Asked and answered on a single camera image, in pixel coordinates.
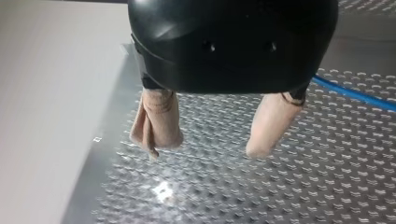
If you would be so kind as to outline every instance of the black plastic housing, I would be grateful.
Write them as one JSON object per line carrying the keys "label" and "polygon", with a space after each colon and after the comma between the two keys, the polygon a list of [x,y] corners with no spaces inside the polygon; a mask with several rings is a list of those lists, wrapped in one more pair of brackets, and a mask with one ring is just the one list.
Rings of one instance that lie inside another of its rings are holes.
{"label": "black plastic housing", "polygon": [[291,91],[329,45],[337,0],[130,0],[141,72],[196,93]]}

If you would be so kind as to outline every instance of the diamond plate surface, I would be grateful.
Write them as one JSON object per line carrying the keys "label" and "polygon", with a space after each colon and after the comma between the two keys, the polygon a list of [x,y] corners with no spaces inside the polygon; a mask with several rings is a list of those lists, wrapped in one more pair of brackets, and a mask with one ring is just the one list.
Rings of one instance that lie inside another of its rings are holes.
{"label": "diamond plate surface", "polygon": [[[318,73],[396,101],[395,76]],[[261,98],[180,94],[185,142],[155,162],[128,140],[133,111],[96,223],[396,221],[396,113],[311,84],[304,111],[272,155],[250,160],[245,144]]]}
{"label": "diamond plate surface", "polygon": [[396,15],[395,0],[339,0],[338,6],[341,13]]}

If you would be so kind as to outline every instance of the blue cable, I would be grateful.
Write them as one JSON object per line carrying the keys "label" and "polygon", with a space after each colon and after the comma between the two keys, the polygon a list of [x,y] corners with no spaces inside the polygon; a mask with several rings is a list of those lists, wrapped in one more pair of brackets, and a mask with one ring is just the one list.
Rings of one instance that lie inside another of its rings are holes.
{"label": "blue cable", "polygon": [[374,96],[367,95],[367,94],[364,94],[359,91],[353,91],[353,90],[338,86],[337,84],[334,84],[334,83],[330,82],[329,80],[326,80],[322,77],[314,76],[312,79],[314,80],[314,82],[318,83],[320,86],[323,86],[331,91],[336,91],[336,92],[341,93],[345,96],[366,102],[370,105],[375,105],[375,106],[381,107],[383,109],[396,111],[396,104],[393,104],[391,102],[375,98]]}

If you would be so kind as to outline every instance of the metal floor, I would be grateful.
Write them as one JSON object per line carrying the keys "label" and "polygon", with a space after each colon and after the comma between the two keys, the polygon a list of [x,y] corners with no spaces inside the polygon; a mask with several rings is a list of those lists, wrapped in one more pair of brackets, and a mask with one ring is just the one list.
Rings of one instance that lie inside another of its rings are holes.
{"label": "metal floor", "polygon": [[[392,41],[336,36],[318,73],[396,102],[395,55]],[[251,160],[260,95],[180,94],[184,144],[152,162],[128,139],[137,83],[130,55],[64,224],[396,222],[395,112],[311,84],[272,155]]]}

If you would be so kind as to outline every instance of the white wall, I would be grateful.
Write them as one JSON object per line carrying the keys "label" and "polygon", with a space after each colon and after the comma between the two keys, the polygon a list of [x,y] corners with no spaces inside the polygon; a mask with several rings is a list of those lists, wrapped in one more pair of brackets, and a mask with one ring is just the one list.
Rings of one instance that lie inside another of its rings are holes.
{"label": "white wall", "polygon": [[1,4],[0,223],[59,223],[123,63],[127,7]]}

